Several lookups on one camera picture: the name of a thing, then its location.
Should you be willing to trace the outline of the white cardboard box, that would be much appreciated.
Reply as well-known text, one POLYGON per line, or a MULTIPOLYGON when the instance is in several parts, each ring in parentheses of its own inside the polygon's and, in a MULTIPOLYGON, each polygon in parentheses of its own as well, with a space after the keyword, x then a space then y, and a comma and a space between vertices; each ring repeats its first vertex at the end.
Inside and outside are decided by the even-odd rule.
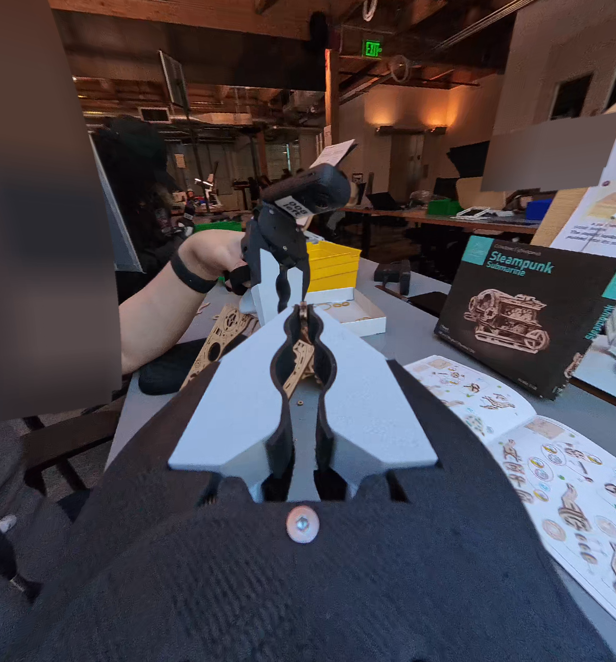
POLYGON ((386 332, 386 314, 354 287, 309 292, 305 301, 359 337, 386 332))

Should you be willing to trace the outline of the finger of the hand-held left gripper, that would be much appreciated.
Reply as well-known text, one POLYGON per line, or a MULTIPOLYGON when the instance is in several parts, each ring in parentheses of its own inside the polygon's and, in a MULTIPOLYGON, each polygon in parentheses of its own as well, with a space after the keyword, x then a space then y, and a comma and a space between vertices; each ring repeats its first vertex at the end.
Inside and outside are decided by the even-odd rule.
POLYGON ((305 270, 297 266, 281 267, 281 310, 292 310, 304 302, 305 270))
POLYGON ((260 250, 259 262, 259 282, 252 287, 251 293, 258 322, 264 327, 279 313, 280 293, 286 286, 287 269, 267 250, 260 250))

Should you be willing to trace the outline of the yellow plastic bin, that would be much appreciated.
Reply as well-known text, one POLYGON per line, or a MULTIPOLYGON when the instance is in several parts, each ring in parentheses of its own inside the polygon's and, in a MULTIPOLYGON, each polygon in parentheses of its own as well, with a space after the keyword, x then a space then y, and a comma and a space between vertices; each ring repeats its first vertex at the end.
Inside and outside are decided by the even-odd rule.
POLYGON ((308 293, 354 288, 361 250, 328 241, 308 242, 310 284, 308 293))

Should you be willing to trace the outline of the black model kit box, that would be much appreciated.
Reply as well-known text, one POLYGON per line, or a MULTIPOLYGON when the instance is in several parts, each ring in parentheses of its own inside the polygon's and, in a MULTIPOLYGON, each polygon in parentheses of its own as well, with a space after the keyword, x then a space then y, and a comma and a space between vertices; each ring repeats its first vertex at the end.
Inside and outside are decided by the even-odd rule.
POLYGON ((554 401, 616 309, 616 258, 471 236, 434 333, 554 401))

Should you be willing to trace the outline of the black rectangular device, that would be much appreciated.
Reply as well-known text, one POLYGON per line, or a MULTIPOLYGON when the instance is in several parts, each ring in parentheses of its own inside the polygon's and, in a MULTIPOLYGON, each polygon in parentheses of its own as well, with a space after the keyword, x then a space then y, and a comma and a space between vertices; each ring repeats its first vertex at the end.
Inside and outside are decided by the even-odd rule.
POLYGON ((380 263, 374 271, 373 281, 376 287, 401 299, 409 296, 411 287, 411 262, 409 260, 380 263), (398 285, 398 291, 391 290, 388 285, 398 285))

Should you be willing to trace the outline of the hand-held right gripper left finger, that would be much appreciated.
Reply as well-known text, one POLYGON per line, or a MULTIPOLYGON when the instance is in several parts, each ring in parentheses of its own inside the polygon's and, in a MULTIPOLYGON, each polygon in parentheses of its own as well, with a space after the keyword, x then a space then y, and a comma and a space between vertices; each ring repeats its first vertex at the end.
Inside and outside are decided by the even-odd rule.
POLYGON ((295 442, 284 383, 295 368, 300 306, 279 313, 204 370, 205 387, 168 459, 175 471, 242 479, 256 502, 289 501, 295 442))

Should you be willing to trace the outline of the illustrated instruction booklet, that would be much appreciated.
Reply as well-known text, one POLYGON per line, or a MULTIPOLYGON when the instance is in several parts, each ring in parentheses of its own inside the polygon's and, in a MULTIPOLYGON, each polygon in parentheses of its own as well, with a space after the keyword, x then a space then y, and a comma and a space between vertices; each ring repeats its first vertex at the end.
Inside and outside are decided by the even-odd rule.
POLYGON ((487 447, 552 558, 616 620, 616 458, 496 376, 440 355, 404 368, 487 447))

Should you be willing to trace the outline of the laser-cut plywood parts sheet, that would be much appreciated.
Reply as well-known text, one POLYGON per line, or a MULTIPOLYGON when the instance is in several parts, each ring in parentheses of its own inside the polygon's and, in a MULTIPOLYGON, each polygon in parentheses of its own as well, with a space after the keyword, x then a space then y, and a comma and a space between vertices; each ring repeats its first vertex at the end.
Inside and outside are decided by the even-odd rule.
MULTIPOLYGON (((206 367, 220 360, 227 352, 250 337, 260 327, 257 316, 242 313, 232 304, 226 304, 215 320, 212 331, 206 338, 203 348, 188 371, 180 390, 195 379, 206 367)), ((283 386, 287 397, 291 397, 300 381, 315 377, 315 349, 299 339, 294 343, 294 370, 283 386)))

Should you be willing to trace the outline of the black jacket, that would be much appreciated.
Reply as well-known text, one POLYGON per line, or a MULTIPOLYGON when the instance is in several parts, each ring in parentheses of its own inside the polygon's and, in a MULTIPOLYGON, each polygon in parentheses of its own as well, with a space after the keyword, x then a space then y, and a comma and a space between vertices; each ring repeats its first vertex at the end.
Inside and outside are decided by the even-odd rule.
POLYGON ((161 272, 182 242, 164 231, 178 187, 167 170, 166 143, 150 123, 131 116, 105 119, 92 137, 142 267, 141 273, 115 274, 121 304, 161 272))

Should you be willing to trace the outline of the black wristband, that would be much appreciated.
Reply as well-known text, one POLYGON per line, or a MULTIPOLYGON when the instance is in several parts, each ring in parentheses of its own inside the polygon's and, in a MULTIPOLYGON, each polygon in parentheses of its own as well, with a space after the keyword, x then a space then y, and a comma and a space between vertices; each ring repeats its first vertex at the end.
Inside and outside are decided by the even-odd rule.
POLYGON ((170 260, 171 269, 175 276, 189 289, 198 294, 207 294, 217 284, 218 280, 207 280, 188 269, 178 252, 170 260))

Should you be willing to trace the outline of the black chair frame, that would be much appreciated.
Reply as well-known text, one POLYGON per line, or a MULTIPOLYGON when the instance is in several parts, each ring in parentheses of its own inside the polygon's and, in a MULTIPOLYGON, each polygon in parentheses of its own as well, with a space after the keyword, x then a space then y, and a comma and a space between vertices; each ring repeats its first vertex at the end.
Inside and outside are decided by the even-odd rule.
POLYGON ((43 425, 39 417, 23 418, 28 429, 22 436, 25 484, 46 495, 43 472, 56 467, 72 492, 86 491, 69 460, 113 441, 124 401, 125 396, 121 396, 96 410, 50 426, 43 425))

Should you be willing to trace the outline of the person's left forearm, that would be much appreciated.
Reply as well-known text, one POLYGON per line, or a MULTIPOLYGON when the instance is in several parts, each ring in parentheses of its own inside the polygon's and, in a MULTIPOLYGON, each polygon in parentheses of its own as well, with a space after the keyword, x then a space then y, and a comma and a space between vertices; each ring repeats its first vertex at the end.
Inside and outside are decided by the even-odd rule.
POLYGON ((188 287, 171 266, 119 305, 121 374, 160 357, 184 335, 206 294, 188 287))

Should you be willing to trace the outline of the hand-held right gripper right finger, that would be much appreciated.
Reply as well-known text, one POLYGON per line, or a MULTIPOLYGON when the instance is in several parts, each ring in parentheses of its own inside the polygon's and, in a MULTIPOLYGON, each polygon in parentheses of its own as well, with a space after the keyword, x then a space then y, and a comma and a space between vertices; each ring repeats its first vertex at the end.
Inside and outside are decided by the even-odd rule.
POLYGON ((308 335, 322 385, 316 475, 336 474, 357 489, 372 475, 435 466, 437 454, 395 376, 397 365, 312 305, 308 335))

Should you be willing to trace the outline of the person's left hand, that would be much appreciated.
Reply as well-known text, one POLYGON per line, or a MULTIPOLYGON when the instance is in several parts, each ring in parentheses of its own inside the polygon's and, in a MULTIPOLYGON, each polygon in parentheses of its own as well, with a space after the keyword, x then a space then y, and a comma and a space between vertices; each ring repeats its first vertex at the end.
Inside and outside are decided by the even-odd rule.
POLYGON ((214 281, 225 272, 243 267, 241 243, 244 232, 232 230, 202 230, 188 237, 178 249, 182 263, 192 274, 214 281))

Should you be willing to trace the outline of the grey office desk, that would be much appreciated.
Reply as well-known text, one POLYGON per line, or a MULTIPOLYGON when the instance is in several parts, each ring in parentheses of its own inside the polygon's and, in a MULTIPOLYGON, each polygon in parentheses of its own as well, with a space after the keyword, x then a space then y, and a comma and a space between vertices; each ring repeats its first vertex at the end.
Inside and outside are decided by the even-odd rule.
POLYGON ((523 217, 465 218, 428 214, 424 209, 380 211, 354 207, 335 222, 341 242, 359 241, 362 257, 377 262, 408 258, 425 275, 453 276, 468 240, 505 238, 529 243, 538 221, 523 217))

